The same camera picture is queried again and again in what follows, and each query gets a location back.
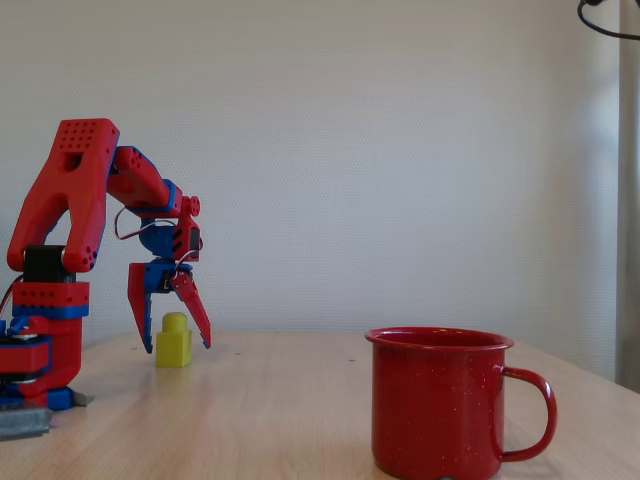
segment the black cable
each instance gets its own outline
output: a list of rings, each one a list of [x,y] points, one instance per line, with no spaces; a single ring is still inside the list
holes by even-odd
[[[9,301],[9,296],[13,292],[13,286],[19,281],[21,281],[23,276],[24,276],[23,274],[18,275],[16,279],[13,282],[11,282],[11,285],[9,285],[9,288],[7,288],[7,291],[4,293],[4,296],[2,297],[2,301],[0,302],[0,316],[2,316],[2,313],[4,312],[4,309],[7,306],[7,302]]]
[[[578,17],[580,17],[580,20],[582,20],[582,23],[584,23],[590,29],[595,30],[596,32],[601,33],[603,35],[606,35],[607,37],[620,38],[622,40],[640,41],[640,35],[629,35],[628,33],[612,32],[610,30],[605,30],[604,28],[591,23],[589,20],[587,20],[584,17],[584,13],[582,12],[585,5],[586,5],[585,1],[580,0],[580,5],[578,5]]]

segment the mug rim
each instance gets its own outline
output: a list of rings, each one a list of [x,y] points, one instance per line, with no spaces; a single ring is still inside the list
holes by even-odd
[[[418,343],[399,342],[384,338],[385,334],[405,332],[405,333],[432,333],[440,332],[458,332],[458,333],[474,333],[490,337],[495,343],[490,345],[420,345]],[[438,352],[489,352],[494,350],[506,350],[515,345],[515,342],[509,337],[498,335],[497,333],[484,332],[481,330],[469,330],[465,328],[454,327],[383,327],[374,328],[365,334],[365,338],[373,344],[384,345],[387,347],[395,347],[411,350],[431,350]]]

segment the red robot arm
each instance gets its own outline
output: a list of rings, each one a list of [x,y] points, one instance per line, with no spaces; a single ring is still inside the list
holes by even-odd
[[[139,150],[117,147],[118,136],[107,119],[62,121],[24,201],[7,252],[9,266],[24,274],[22,282],[13,284],[13,320],[8,327],[0,321],[0,405],[30,401],[53,410],[72,406],[67,384],[80,369],[82,317],[89,312],[89,284],[76,282],[76,273],[96,264],[107,193],[142,219],[140,240],[158,257],[130,268],[129,299],[147,351],[152,293],[178,293],[205,346],[211,343],[209,318],[191,267],[183,264],[199,259],[202,241],[192,217],[200,203],[162,179]],[[71,231],[66,245],[44,245],[67,210]],[[159,227],[157,219],[177,219],[177,224]],[[183,278],[187,284],[177,283]]]

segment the table surface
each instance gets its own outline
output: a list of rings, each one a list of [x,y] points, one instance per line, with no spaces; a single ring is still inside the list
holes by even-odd
[[[0,443],[0,478],[388,479],[370,452],[371,345],[357,334],[218,333],[193,363],[156,369],[137,334],[86,350],[87,408],[39,438]],[[507,363],[553,386],[554,442],[496,479],[640,479],[640,395],[526,345]],[[538,440],[540,394],[507,380],[505,446]]]

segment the yellow block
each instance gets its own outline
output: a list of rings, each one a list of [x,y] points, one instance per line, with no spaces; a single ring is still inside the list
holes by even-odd
[[[184,313],[162,317],[162,332],[156,337],[156,367],[181,368],[191,363],[191,330]]]

